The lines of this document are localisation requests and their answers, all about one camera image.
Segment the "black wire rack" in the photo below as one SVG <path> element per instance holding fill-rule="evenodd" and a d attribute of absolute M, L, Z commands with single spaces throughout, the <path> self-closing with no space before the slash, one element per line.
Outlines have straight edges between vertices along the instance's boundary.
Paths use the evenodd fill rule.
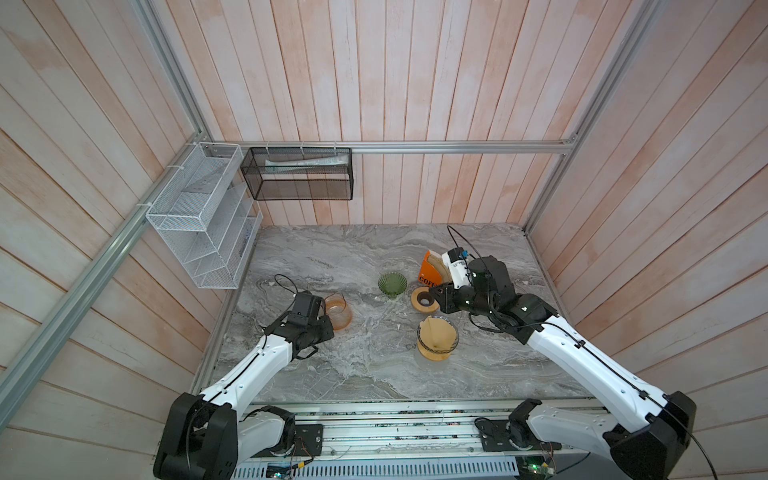
<path fill-rule="evenodd" d="M 256 200 L 352 200 L 352 151 L 251 147 L 240 167 Z"/>

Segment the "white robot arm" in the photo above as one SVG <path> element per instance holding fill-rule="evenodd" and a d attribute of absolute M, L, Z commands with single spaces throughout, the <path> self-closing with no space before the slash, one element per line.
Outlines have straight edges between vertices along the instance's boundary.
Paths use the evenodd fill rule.
<path fill-rule="evenodd" d="M 471 262 L 466 258 L 458 244 L 443 255 L 452 282 L 429 289 L 440 310 L 488 317 L 499 332 L 557 363 L 610 412 L 587 415 L 528 399 L 509 416 L 510 443 L 529 449 L 560 442 L 612 459 L 632 479 L 666 478 L 690 443 L 696 404 L 626 370 L 536 295 L 517 294 L 502 262 L 479 253 Z"/>
<path fill-rule="evenodd" d="M 198 396 L 182 393 L 176 399 L 157 450 L 155 477 L 225 480 L 243 460 L 264 449 L 280 455 L 294 448 L 292 413 L 267 406 L 245 414 L 253 398 L 284 366 L 293 359 L 309 358 L 318 343 L 333 338 L 321 297 L 299 292 L 291 307 L 221 380 Z M 313 352 L 299 356 L 306 348 Z"/>

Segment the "metal vent grille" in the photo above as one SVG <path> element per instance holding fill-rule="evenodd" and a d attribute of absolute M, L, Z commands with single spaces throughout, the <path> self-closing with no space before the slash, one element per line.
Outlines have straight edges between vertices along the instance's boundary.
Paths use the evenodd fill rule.
<path fill-rule="evenodd" d="M 265 460 L 246 461 L 235 468 L 232 478 L 267 478 Z M 296 471 L 296 478 L 353 480 L 366 478 L 509 478 L 519 475 L 515 457 L 418 458 L 403 460 L 316 460 Z"/>

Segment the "gray marble surface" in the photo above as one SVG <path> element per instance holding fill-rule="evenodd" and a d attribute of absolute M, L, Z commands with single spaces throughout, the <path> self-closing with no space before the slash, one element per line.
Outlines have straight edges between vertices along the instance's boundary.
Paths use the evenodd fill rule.
<path fill-rule="evenodd" d="M 507 264 L 518 291 L 554 304 L 518 227 L 487 224 L 458 230 L 481 254 Z M 354 317 L 315 356 L 294 360 L 278 372 L 258 402 L 589 396 L 549 359 L 512 336 L 477 329 L 466 313 L 448 316 L 459 333 L 450 358 L 430 362 L 419 354 L 416 327 L 425 315 L 412 307 L 410 293 L 420 286 L 416 277 L 426 249 L 445 252 L 452 246 L 445 225 L 263 228 L 214 378 L 257 344 L 258 325 L 271 323 L 290 304 L 291 293 L 273 281 L 274 274 L 283 273 L 302 290 L 322 296 L 343 292 Z M 389 271 L 410 281 L 406 293 L 394 300 L 377 287 L 379 274 Z M 486 319 L 477 321 L 490 326 Z"/>

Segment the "white wire shelf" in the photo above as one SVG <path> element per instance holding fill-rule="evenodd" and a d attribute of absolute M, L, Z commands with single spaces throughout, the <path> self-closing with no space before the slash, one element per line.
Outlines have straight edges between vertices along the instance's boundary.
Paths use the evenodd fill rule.
<path fill-rule="evenodd" d="M 257 217 L 245 219 L 240 232 L 234 237 L 233 248 L 226 264 L 204 275 L 194 277 L 193 280 L 198 287 L 236 289 L 240 285 L 262 219 L 261 212 Z"/>
<path fill-rule="evenodd" d="M 200 143 L 147 212 L 156 230 L 205 231 L 243 162 L 240 145 Z"/>
<path fill-rule="evenodd" d="M 242 160 L 238 145 L 196 145 L 147 213 L 200 288 L 237 288 L 263 219 L 246 183 L 230 187 Z"/>

